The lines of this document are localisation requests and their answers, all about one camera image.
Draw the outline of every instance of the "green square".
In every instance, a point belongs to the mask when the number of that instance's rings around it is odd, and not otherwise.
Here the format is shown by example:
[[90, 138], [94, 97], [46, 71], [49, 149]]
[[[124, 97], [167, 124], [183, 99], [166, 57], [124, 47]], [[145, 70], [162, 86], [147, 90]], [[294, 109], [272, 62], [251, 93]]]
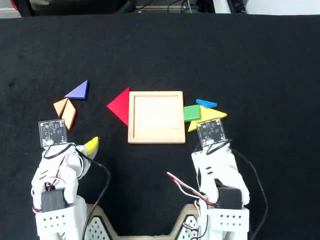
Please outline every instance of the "green square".
[[192, 120], [199, 120], [201, 118], [199, 105], [185, 106], [183, 108], [183, 112], [185, 122], [191, 122]]

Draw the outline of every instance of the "black cloth surface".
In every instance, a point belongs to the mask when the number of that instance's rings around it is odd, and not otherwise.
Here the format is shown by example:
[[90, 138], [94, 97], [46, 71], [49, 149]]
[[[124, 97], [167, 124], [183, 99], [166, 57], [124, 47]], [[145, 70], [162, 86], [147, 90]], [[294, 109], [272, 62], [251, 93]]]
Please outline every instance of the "black cloth surface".
[[[183, 91], [218, 103], [232, 146], [256, 166], [269, 201], [257, 240], [320, 238], [320, 16], [131, 14], [0, 20], [0, 239], [36, 239], [30, 195], [41, 160], [38, 121], [85, 80], [69, 142], [100, 137], [96, 160], [112, 175], [100, 205], [119, 235], [168, 234], [184, 204], [169, 171], [196, 187], [186, 144], [128, 144], [106, 104], [121, 91]], [[265, 205], [252, 169], [251, 227]], [[92, 166], [78, 194], [94, 203], [105, 184]]]

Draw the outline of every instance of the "wooden square frame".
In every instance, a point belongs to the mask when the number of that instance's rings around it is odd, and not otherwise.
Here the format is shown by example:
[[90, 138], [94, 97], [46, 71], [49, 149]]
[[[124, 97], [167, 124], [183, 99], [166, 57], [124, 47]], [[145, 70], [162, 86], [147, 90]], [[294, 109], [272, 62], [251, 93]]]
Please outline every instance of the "wooden square frame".
[[182, 91], [131, 91], [128, 143], [185, 143]]

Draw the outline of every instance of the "blue triangle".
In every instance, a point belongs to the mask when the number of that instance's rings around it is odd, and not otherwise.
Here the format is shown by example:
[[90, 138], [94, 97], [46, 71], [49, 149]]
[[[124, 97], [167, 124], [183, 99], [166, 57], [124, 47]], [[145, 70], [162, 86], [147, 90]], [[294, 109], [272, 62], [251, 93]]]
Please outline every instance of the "blue triangle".
[[87, 88], [88, 88], [88, 80], [81, 83], [79, 86], [77, 86], [75, 89], [73, 89], [64, 97], [69, 99], [86, 99]]
[[212, 102], [212, 101], [206, 101], [206, 100], [201, 100], [201, 99], [197, 99], [195, 100], [195, 102], [201, 106], [204, 106], [205, 108], [207, 109], [210, 109], [210, 108], [216, 108], [218, 106], [217, 103], [215, 102]]

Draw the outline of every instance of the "circuit board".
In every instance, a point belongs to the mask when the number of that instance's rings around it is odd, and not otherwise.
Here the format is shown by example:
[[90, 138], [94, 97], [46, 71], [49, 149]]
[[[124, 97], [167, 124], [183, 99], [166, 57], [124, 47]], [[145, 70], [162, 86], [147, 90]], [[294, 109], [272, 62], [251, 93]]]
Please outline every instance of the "circuit board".
[[41, 147], [68, 142], [65, 120], [63, 119], [40, 121], [39, 134]]
[[220, 143], [226, 140], [226, 135], [220, 118], [199, 122], [196, 130], [202, 147]]

